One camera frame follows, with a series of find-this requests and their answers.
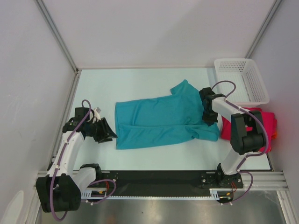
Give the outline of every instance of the metal frame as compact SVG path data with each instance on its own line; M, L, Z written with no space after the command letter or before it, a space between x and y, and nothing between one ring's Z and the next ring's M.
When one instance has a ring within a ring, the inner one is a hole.
M59 150L59 146L60 146L60 143L61 143L61 140L62 140L61 130L62 130L62 127L64 126L64 124L66 123L67 119L70 116L71 106L72 106L74 98L75 98L75 93L76 93L77 86L78 86L78 83L79 83L80 75L81 75L81 70L76 72L75 77L73 79L71 89L70 89L70 92L69 92L69 95L68 95L68 99L67 99L67 102L64 106L64 113L63 113L63 116L60 120L60 125L59 125L59 128L58 128L57 133L56 133L54 147L52 149L51 156L48 159L48 161L49 161L48 164L51 164L55 160L56 154Z
M295 210L290 191L278 191L278 199L287 224L299 223L298 214Z
M65 55L68 63L70 64L71 68L74 70L74 72L77 72L78 69L76 67L76 64L69 52L69 50L66 47L65 42L63 41L49 11L47 10L47 7L43 0L35 0L37 7L39 8L41 14L43 15L44 19L46 20L46 23L48 24L48 27L50 28L51 32L53 33L60 49L62 50L63 54Z
M257 35L255 36L245 58L251 58L254 51L256 50L256 47L258 46L259 42L261 41L263 35L265 34L266 29L268 28L268 26L270 25L271 21L274 18L274 15L277 13L279 7L281 6L281 3L284 0L275 0L275 2L273 3L270 11L268 12L265 20L262 23L262 26L260 27Z

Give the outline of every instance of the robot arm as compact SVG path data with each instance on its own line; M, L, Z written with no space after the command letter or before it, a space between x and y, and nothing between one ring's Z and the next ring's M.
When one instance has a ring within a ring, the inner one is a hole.
M231 123L232 149L226 159L217 167L217 179L222 182L224 179L234 178L239 169L239 164L250 154L258 153L259 149L265 146L266 140L260 125L247 113L241 112L225 102L223 94L215 94L211 88L204 88L199 91L204 112L202 119L209 126L217 122L218 114L225 117ZM242 111L253 114L263 124L263 118L259 111ZM246 131L246 127L252 127L252 131Z
M117 138L111 130L105 118L100 118L99 108L91 110L89 116L88 108L79 107L75 109L75 116L63 127L62 142L55 161L48 170L45 177L39 177L36 181L36 190L40 198L44 212L51 212L50 208L50 183L55 173L53 186L53 205L55 211L77 210L81 202L81 193L95 180L102 179L102 172L98 164L85 164L80 167L79 173L72 176L78 151L86 137L93 137L98 142L112 141ZM81 120L87 116L76 132L71 136ZM60 165L58 161L63 153Z

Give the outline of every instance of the pink cloth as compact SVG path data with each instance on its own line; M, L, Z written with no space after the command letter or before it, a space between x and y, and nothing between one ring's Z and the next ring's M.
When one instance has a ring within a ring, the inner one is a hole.
M275 119L274 113L264 112L260 108L247 108L247 109L251 110L251 111L260 111L261 112L262 118L263 118L263 125L266 129L266 132L268 134L268 139L269 139L269 148L268 148L267 152L271 151L271 139L272 139L272 136L274 136L276 134L276 126L277 126L277 120ZM223 128L221 131L221 138L230 140L230 129L231 129L230 122L228 120L226 120L224 117L222 117L222 121L223 121ZM251 131L252 127L247 127L246 130Z

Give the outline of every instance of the purple cable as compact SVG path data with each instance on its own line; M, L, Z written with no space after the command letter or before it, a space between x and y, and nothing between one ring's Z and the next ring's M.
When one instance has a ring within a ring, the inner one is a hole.
M91 202L91 203L93 203L93 204L99 204L99 203L105 201L107 198L109 198L115 192L115 190L116 190L116 183L115 183L115 181L110 180L110 179L104 179L104 180L94 181L91 184L89 184L89 186L91 186L93 184L96 184L96 183L106 182L106 181L112 182L114 184L113 191L109 195L107 195L107 196L103 197L102 199L100 199L99 201L97 201L97 202Z
M238 201L238 200L240 200L241 198L243 198L243 197L249 192L249 190L251 189L252 184L253 184L253 175L252 175L250 172L248 172L248 171L238 171L238 170L240 170L240 167L243 165L243 163L246 161L247 158L249 158L249 157L255 157L255 156L261 156L261 155L263 155L263 154L265 154L265 153L267 152L267 150L268 150L268 146L269 146L269 138L268 138L268 134L267 134L267 132L266 132L265 127L263 126L262 122L261 122L256 116L254 116L253 114L249 113L248 111L244 110L243 108L241 108L241 107L239 107L239 106L237 106L237 105L235 105L235 104L233 104L233 103L231 103L231 102L229 102L229 101L227 100L227 97L228 97L230 94L232 94L232 93L236 90L236 85L235 85L235 83L232 82L232 81L229 81L229 80L219 81L219 82L217 82L217 83L212 87L212 89L213 89L216 85L218 85L219 83L231 83L231 84L234 85L234 89L233 89L231 92L229 92L228 95L226 95L225 102L226 102L227 104L231 105L232 107L234 107L235 109L237 109L237 110L239 110L239 111L241 111L241 112L243 112L243 113L249 115L250 117L252 117L252 118L259 124L259 126L261 127L261 129L263 130L263 135L264 135L265 140L266 140L266 146L265 146L265 149L264 149L261 153L259 153L259 154L250 154L250 155L246 155L246 156L241 160L241 162L239 163L239 165L237 166L237 172L238 172L239 174L243 174L243 173L249 174L250 177L251 177L251 182L250 182L250 185L248 186L248 189L245 191L245 193L244 193L243 195L241 195L240 197L238 197L237 199L233 200L233 202L235 202L235 201Z
M60 165L60 162L62 160L62 157L63 157L63 154L64 154L64 151L65 151L65 148L67 146L67 143L70 141L71 137L73 136L73 134L78 130L78 128L82 125L82 123L85 121L85 119L89 116L90 114L90 111L92 110L92 106L90 104L90 102L87 100L87 99L84 99L82 100L82 107L84 107L84 102L87 102L88 103L88 106L89 106L89 110L87 112L87 114L82 118L82 120L80 121L80 123L75 127L75 129L72 131L72 133L70 134L70 136L67 138L67 142L64 144L62 150L61 150L61 153L59 155L59 158L58 158L58 161L57 161L57 166ZM57 175L57 172L58 172L58 168L55 168L54 170L54 174L52 176L52 180L51 180L51 184L50 184L50 208L51 208L51 213L54 217L54 219L58 222L61 222L62 220L64 220L66 214L67 214L67 211L64 213L64 215L61 217L61 218L58 218L56 213L55 213L55 210L54 210L54 204L53 204L53 187L54 187L54 181L55 181L55 177Z
M222 80L222 81L217 82L215 85L213 85L212 90L213 90L213 88L214 88L216 85L218 85L219 83L231 83L231 84L234 85L234 89L233 89L231 92L229 92L228 95L226 95L226 98L227 98L230 94L232 94L232 93L236 90L236 88L237 88L237 86L235 85L234 82L229 81L229 80Z

